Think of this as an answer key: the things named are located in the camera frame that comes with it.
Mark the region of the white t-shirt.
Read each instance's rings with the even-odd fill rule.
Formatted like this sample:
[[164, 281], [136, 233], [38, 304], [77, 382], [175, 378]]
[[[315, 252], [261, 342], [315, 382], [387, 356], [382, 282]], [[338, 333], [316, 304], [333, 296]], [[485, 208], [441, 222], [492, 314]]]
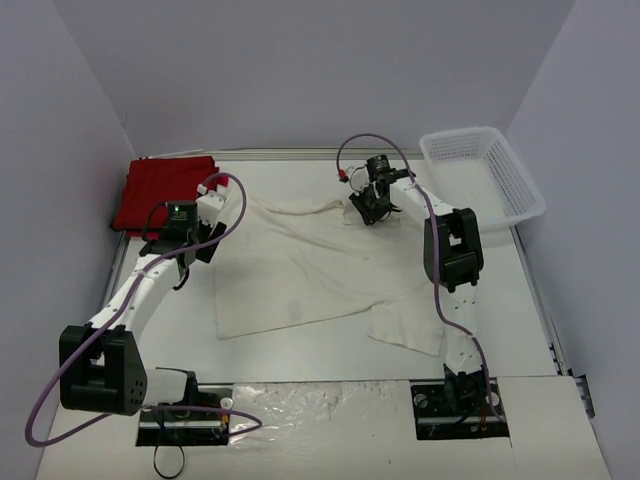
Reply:
[[406, 215], [372, 227], [342, 199], [272, 203], [229, 195], [240, 222], [214, 256], [218, 336], [230, 339], [369, 313], [371, 338], [438, 356], [444, 325]]

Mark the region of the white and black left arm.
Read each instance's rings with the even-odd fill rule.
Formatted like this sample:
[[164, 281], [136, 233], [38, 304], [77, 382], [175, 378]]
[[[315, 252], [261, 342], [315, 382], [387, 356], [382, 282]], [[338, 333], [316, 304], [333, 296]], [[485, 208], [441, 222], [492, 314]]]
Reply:
[[226, 199], [210, 192], [195, 201], [168, 203], [159, 236], [139, 251], [125, 283], [83, 326], [69, 326], [59, 339], [60, 400], [68, 410], [131, 416], [165, 404], [179, 418], [195, 415], [201, 393], [194, 373], [145, 367], [138, 342], [164, 297], [184, 284], [191, 265], [208, 263], [212, 239], [225, 232], [218, 217]]

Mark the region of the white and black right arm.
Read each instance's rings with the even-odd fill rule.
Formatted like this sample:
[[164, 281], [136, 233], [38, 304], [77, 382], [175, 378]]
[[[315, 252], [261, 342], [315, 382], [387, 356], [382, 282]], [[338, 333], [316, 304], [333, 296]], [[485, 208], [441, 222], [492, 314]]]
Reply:
[[391, 167], [385, 155], [369, 158], [364, 168], [366, 186], [349, 196], [364, 224], [400, 213], [423, 228], [423, 266], [434, 287], [436, 312], [445, 324], [443, 398], [450, 410], [465, 413], [486, 394], [474, 311], [484, 267], [476, 214], [441, 200], [408, 168]]

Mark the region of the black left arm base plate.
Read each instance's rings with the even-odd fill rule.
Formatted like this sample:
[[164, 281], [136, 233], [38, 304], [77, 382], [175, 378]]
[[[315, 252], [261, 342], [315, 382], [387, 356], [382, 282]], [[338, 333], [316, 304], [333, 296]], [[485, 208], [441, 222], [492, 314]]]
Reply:
[[212, 447], [229, 442], [229, 420], [216, 413], [197, 411], [140, 412], [136, 447]]

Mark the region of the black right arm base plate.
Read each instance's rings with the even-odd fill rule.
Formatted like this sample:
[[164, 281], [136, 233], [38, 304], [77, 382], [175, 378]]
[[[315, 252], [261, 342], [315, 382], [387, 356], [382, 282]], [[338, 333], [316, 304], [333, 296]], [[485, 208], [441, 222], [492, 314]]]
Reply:
[[471, 395], [461, 408], [448, 401], [443, 382], [410, 384], [415, 436], [418, 441], [509, 438], [510, 431], [490, 410], [487, 398]]

